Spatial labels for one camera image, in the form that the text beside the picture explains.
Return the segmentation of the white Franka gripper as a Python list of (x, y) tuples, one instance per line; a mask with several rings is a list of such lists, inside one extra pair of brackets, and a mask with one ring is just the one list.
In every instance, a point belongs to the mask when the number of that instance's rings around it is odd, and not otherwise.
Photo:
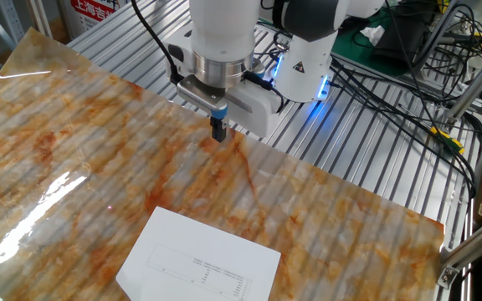
[(181, 29), (166, 41), (169, 54), (184, 80), (177, 92), (188, 103), (211, 115), (218, 113), (224, 119), (210, 118), (212, 138), (222, 142), (227, 136), (224, 121), (245, 128), (258, 137), (271, 135), (284, 116), (284, 101), (273, 90), (267, 90), (246, 79), (232, 88), (206, 86), (194, 75), (194, 55), (190, 29)]

